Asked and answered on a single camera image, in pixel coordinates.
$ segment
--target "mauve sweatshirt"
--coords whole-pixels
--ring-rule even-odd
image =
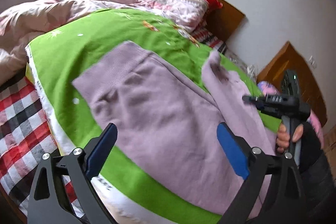
[[[276,136],[265,130],[236,72],[212,52],[202,68],[206,93],[157,54],[131,41],[107,53],[73,81],[103,129],[118,128],[116,145],[147,174],[184,200],[223,214],[243,183],[217,137],[232,131],[273,155]],[[265,179],[250,217],[258,215],[269,186]]]

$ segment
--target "black sleeve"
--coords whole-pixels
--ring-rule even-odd
[[[329,223],[336,217],[336,190],[328,160],[313,127],[303,123],[300,174],[310,223]]]

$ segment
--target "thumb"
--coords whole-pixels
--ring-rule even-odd
[[[301,124],[295,129],[293,135],[293,142],[297,142],[299,139],[301,139],[302,134],[303,134],[303,125]]]

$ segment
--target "white fabric edge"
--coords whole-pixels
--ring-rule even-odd
[[[66,155],[70,154],[76,148],[76,146],[66,135],[63,128],[60,126],[58,120],[56,119],[55,110],[51,105],[51,103],[49,102],[47,95],[38,78],[34,59],[31,54],[30,45],[27,45],[25,50],[29,59],[29,66],[31,68],[31,72],[33,74],[35,88],[40,97],[43,110],[47,115],[51,131],[53,133],[53,137],[55,138],[58,147],[61,147],[62,151]],[[103,201],[104,205],[114,218],[118,218],[119,215],[122,217],[128,217],[136,223],[177,224],[176,222],[161,217],[151,212],[150,210],[142,207],[136,202],[132,201],[130,198],[128,198],[122,192],[120,192],[117,188],[115,188],[110,182],[108,182],[102,175],[99,175],[99,178],[103,182],[100,182],[97,177],[94,177],[91,180],[91,184],[93,185],[98,196]]]

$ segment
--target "white dot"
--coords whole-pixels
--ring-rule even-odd
[[[72,99],[72,102],[73,102],[75,105],[78,105],[78,104],[79,104],[79,99],[78,99],[78,98],[74,98],[74,99]]]

